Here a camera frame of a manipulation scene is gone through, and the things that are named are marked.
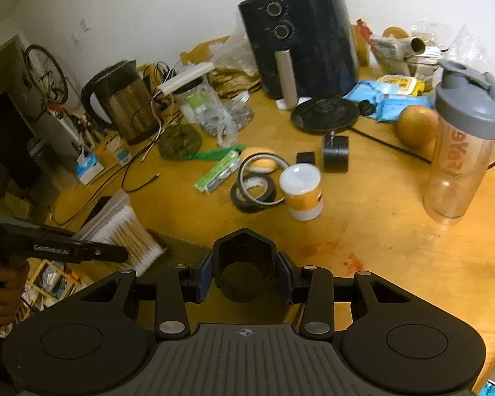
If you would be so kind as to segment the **person left hand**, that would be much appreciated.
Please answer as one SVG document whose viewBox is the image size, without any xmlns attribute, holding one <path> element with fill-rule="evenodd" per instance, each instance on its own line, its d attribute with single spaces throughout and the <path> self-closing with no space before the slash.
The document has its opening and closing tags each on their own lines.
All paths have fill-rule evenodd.
<svg viewBox="0 0 495 396">
<path fill-rule="evenodd" d="M 0 326 L 14 321 L 21 303 L 29 269 L 29 262 L 24 262 L 19 269 L 7 267 L 0 263 Z"/>
</svg>

